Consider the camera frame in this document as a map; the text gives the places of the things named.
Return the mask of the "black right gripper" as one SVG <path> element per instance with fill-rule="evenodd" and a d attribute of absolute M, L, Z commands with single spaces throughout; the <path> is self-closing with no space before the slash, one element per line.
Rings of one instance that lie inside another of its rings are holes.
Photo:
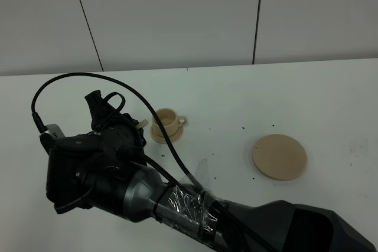
<path fill-rule="evenodd" d="M 145 163 L 143 159 L 144 129 L 135 126 L 139 121 L 131 118 L 127 113 L 117 114 L 99 134 L 90 132 L 85 135 L 60 138 L 56 141 L 56 148 L 84 154 L 89 152 L 103 152 L 109 156 L 135 163 Z"/>

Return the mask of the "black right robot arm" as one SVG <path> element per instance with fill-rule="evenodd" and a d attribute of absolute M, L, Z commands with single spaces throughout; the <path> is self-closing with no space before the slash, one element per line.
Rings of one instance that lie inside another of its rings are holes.
<path fill-rule="evenodd" d="M 132 222 L 153 218 L 215 251 L 374 251 L 335 212 L 275 201 L 216 199 L 187 179 L 164 182 L 146 164 L 145 122 L 116 115 L 100 132 L 66 137 L 48 125 L 47 198 L 59 214 L 93 207 Z"/>

